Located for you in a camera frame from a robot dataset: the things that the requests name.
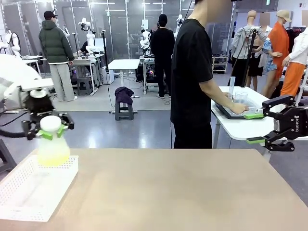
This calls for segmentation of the dark purple cloth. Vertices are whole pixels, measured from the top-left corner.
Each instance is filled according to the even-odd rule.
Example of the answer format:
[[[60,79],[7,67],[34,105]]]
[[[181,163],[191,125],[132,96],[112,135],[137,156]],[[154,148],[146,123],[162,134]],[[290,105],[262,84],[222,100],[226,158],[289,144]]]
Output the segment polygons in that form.
[[[115,101],[117,103],[133,104],[132,96],[134,92],[127,87],[119,87],[115,90]]]

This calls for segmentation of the person in green puffer jacket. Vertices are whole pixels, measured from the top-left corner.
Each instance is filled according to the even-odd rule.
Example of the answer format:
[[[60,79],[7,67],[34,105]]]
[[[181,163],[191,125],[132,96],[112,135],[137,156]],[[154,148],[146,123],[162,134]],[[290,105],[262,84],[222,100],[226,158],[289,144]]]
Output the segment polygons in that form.
[[[73,64],[74,55],[64,32],[57,26],[56,17],[52,11],[44,13],[45,20],[39,33],[39,41],[51,71],[55,92],[59,101],[74,101],[74,95],[69,65]]]

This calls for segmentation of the grey metal workbench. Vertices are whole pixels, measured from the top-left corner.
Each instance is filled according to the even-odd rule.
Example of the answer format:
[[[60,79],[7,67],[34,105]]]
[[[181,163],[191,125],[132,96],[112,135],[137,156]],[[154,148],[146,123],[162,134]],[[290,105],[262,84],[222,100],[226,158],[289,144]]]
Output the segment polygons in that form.
[[[100,58],[95,57],[92,59],[85,59],[83,57],[78,57],[74,60],[73,65],[76,71],[76,77],[90,77],[93,85],[93,90],[95,94],[98,88],[103,84],[101,69],[100,69]]]
[[[154,83],[158,84],[158,97],[164,98],[165,95],[171,95],[171,61],[172,60],[162,60],[157,61],[155,58],[141,56],[141,61],[143,64],[143,83],[144,83],[144,94],[146,94],[148,88]],[[148,64],[154,64],[154,74],[153,79],[155,82],[148,80],[146,67]]]

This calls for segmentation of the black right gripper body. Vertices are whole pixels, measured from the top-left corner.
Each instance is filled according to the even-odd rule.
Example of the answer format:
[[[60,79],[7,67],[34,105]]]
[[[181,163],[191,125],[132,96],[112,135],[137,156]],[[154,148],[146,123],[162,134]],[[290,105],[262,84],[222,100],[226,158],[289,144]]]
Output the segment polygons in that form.
[[[274,130],[290,140],[308,139],[308,106],[285,107],[274,118]]]

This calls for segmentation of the person's right forearm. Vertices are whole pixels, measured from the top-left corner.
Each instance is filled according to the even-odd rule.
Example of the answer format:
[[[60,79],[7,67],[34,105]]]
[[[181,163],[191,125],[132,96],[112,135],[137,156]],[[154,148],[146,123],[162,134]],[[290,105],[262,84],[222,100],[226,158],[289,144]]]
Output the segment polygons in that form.
[[[199,83],[199,86],[201,88],[201,90],[213,101],[215,101],[216,103],[225,106],[227,108],[230,109],[232,101],[225,97],[225,96],[221,96],[218,95],[216,90],[217,90],[217,84],[214,80],[209,80],[206,82],[201,82]]]

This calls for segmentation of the clear plastic beaker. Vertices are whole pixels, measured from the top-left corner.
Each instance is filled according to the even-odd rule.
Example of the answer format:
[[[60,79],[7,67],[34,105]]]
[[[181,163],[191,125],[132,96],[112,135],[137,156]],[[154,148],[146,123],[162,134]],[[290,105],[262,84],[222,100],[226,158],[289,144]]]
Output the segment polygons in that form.
[[[234,103],[241,103],[247,105],[248,93],[244,91],[238,91],[234,95]]]

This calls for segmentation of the black step stool box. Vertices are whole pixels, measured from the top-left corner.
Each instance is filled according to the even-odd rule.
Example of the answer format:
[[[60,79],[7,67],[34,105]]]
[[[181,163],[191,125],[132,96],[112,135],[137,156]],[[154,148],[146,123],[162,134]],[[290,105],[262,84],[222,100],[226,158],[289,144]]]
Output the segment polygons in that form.
[[[90,77],[83,77],[77,79],[77,94],[79,96],[93,95],[93,85]]]

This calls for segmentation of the clear plastic graduated cylinder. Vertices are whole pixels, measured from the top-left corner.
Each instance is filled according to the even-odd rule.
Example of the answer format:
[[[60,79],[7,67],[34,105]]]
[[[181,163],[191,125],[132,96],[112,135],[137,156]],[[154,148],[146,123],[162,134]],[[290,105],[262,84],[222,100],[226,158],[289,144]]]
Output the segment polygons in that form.
[[[230,77],[230,84],[229,84],[229,99],[233,99],[233,90],[235,84],[236,77]]]

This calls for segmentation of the mannequin in blue floral dress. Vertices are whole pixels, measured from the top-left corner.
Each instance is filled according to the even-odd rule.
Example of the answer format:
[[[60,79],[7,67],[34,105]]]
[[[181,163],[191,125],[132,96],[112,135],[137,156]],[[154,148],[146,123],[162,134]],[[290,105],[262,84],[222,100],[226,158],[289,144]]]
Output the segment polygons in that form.
[[[259,25],[265,36],[268,37],[272,30],[272,27],[270,27],[270,13],[260,14]],[[263,49],[261,49],[259,67],[263,69],[262,74],[266,74],[277,69],[277,65],[273,62],[273,57],[269,55],[267,51],[264,52]]]

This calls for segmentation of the white side table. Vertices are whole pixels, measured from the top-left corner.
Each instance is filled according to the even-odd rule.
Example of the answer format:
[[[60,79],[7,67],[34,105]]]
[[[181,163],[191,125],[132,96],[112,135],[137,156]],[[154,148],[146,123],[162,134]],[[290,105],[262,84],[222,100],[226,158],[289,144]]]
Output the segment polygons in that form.
[[[250,99],[257,107],[261,107],[262,103],[268,100],[267,97],[248,87],[234,87],[233,94],[237,92],[248,93],[248,99]],[[213,132],[213,148],[217,147],[220,127],[223,127],[232,139],[238,141],[245,141],[246,138],[266,135],[274,128],[273,118],[270,117],[261,120],[227,119],[216,107],[214,101],[212,101],[211,111],[216,118],[215,131]],[[308,141],[308,137],[300,137],[295,141]]]

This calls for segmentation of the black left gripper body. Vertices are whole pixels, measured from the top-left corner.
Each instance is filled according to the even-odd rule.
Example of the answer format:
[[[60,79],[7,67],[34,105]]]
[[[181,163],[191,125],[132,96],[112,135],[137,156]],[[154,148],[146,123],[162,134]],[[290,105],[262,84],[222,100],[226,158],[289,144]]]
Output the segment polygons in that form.
[[[28,95],[25,99],[25,106],[29,111],[30,118],[43,118],[45,116],[57,115],[49,96],[34,98]]]

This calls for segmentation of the thin black light stand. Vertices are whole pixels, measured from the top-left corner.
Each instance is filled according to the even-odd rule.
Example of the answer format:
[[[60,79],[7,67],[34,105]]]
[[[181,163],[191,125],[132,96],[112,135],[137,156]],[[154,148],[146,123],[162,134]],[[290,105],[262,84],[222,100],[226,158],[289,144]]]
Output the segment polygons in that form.
[[[102,30],[102,31],[101,31],[101,37],[102,37],[102,39],[103,39],[103,48],[104,48],[104,59],[105,59],[106,72],[108,73],[108,72],[109,72],[109,71],[108,71],[109,68],[108,68],[108,58],[107,58],[107,50],[106,50],[105,32],[106,32],[105,30]],[[112,103],[109,86],[110,86],[110,85],[107,85],[107,90],[108,90],[108,96],[109,96],[109,100],[110,100],[110,105],[111,105],[112,108],[114,108],[114,107],[115,107],[115,104]]]

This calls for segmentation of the white shoe rack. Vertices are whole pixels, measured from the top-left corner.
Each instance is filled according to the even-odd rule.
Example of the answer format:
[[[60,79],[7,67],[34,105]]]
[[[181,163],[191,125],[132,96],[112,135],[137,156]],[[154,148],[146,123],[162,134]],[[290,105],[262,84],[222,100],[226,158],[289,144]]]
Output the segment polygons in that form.
[[[225,54],[212,55],[212,73],[225,74],[228,66],[228,56]]]

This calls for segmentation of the black plastic tray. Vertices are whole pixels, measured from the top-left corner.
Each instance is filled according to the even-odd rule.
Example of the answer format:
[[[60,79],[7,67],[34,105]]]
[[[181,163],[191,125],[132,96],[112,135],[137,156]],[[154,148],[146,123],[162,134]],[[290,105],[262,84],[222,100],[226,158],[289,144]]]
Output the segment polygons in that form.
[[[263,110],[257,107],[249,107],[248,111],[242,114],[235,114],[229,108],[223,107],[220,104],[215,104],[215,106],[226,116],[227,119],[263,119]]]

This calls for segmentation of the white background desk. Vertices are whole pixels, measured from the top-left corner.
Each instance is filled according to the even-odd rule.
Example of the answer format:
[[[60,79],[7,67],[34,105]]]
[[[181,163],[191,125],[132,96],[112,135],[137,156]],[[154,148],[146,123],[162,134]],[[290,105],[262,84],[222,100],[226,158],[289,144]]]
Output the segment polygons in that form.
[[[130,89],[129,71],[136,70],[139,66],[139,59],[114,59],[109,65],[110,70],[116,70],[120,72],[121,86]]]

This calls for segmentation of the white computer tower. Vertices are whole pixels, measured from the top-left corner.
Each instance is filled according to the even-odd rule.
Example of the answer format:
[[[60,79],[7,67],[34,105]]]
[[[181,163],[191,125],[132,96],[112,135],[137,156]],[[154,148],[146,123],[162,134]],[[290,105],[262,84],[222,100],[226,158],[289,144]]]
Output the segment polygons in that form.
[[[108,70],[109,72],[106,72],[106,66],[102,67],[102,75],[103,75],[103,84],[104,85],[110,85],[114,82],[114,71]]]

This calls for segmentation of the translucent plastic conical flask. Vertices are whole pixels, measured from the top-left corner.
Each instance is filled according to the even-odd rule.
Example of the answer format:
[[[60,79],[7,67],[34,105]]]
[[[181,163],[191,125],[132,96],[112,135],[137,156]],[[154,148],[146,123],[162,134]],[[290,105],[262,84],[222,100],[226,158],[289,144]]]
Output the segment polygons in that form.
[[[64,164],[70,156],[70,148],[64,138],[64,129],[55,132],[39,131],[37,158],[41,165],[55,167]]]

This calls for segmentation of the person's left forearm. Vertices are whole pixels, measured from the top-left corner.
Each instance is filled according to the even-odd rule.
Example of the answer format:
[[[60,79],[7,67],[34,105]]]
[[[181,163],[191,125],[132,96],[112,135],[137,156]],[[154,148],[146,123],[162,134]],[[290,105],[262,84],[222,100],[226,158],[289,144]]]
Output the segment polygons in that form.
[[[221,96],[225,96],[225,97],[229,97],[229,93],[228,92],[224,92],[221,90],[221,88],[219,86],[217,86],[217,90],[216,90],[217,94],[218,95],[221,95]]]

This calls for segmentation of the mannequin white jacket orange trousers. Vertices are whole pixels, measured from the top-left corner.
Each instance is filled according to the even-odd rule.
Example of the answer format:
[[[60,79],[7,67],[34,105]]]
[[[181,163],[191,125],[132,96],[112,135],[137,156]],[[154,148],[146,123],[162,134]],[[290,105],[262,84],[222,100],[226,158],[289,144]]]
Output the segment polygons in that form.
[[[287,66],[281,96],[296,96],[308,60],[308,26],[295,39],[292,52],[282,62]]]

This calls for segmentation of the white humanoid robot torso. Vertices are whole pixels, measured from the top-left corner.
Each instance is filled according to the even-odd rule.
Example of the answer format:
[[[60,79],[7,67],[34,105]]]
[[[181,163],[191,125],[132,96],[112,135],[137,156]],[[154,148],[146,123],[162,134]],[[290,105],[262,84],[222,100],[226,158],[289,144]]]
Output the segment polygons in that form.
[[[11,50],[13,51],[14,55],[20,57],[20,41],[19,37],[15,32],[8,30],[5,35],[6,43],[10,46]]]

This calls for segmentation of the dark grey step stool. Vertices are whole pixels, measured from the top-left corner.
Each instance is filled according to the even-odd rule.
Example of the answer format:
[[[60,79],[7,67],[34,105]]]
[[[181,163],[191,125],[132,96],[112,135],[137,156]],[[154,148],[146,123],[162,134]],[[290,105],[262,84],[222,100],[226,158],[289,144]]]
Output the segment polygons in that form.
[[[115,120],[119,121],[121,119],[128,119],[133,120],[134,119],[134,112],[132,104],[126,104],[123,103],[123,107],[121,107],[120,102],[116,102],[115,104]]]

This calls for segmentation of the person in black t-shirt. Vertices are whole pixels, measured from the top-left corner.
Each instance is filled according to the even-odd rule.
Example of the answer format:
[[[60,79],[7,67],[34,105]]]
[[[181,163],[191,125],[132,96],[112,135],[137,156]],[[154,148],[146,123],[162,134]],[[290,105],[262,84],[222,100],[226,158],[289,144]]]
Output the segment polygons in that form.
[[[212,147],[211,99],[201,85],[212,80],[207,0],[195,0],[177,34],[171,67],[171,122],[175,149]]]

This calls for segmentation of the person's right hand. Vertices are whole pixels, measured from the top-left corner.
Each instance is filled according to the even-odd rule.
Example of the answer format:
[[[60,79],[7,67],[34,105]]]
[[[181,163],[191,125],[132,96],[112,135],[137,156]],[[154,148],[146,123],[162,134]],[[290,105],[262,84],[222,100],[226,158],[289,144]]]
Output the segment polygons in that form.
[[[230,110],[235,114],[239,115],[249,110],[249,107],[243,103],[234,103],[232,102]]]

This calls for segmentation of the person in black clothes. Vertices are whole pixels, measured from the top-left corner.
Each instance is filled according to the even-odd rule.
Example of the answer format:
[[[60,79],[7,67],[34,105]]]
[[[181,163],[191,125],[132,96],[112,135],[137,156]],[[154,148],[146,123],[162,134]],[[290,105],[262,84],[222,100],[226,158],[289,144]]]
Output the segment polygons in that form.
[[[174,49],[174,34],[166,28],[167,16],[160,14],[158,18],[159,28],[151,36],[151,51],[154,55],[154,73],[156,74],[159,87],[158,97],[165,97],[165,85],[168,87],[169,97],[171,96],[171,66]]]

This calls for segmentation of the black metal frame leg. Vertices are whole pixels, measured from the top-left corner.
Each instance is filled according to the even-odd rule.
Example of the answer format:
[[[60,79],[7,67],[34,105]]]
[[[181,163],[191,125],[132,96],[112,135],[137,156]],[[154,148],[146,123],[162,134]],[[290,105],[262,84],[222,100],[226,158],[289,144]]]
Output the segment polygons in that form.
[[[12,171],[17,166],[17,163],[2,139],[0,139],[0,160],[2,161],[2,165],[0,165],[0,173],[4,171]]]

